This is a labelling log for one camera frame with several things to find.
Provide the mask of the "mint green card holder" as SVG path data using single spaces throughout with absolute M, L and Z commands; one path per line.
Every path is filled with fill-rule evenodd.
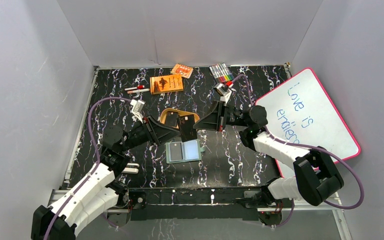
M 170 143 L 182 144 L 183 160 L 179 160 L 179 161 L 170 160 L 170 149 L 169 149 Z M 186 142 L 181 142 L 181 141 L 166 142 L 164 146 L 165 146 L 167 164 L 178 164 L 178 163 L 201 161 L 203 153 L 206 151 L 206 148 L 204 146 L 201 146 L 200 141 L 198 139 L 190 140 Z

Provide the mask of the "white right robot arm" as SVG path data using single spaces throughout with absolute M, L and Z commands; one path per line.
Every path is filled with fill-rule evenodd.
M 318 206 L 344 186 L 342 176 L 324 148 L 287 144 L 270 134 L 267 124 L 267 112 L 263 106 L 240 110 L 215 101 L 210 111 L 193 126 L 196 130 L 217 132 L 227 125 L 241 126 L 244 129 L 239 132 L 239 138 L 245 147 L 276 159 L 294 171 L 294 176 L 271 180 L 262 186 L 260 193 L 239 199 L 239 203 L 256 200 L 275 207 L 282 199 L 303 199 L 312 206 Z

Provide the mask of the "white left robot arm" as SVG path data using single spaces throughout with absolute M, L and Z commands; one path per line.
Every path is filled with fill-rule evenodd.
M 130 158 L 125 152 L 150 142 L 162 145 L 180 135 L 175 127 L 146 116 L 126 132 L 121 126 L 103 132 L 100 160 L 70 191 L 49 206 L 33 213 L 31 239 L 74 240 L 95 218 L 109 208 L 124 208 L 129 203 L 127 188 L 116 181 Z

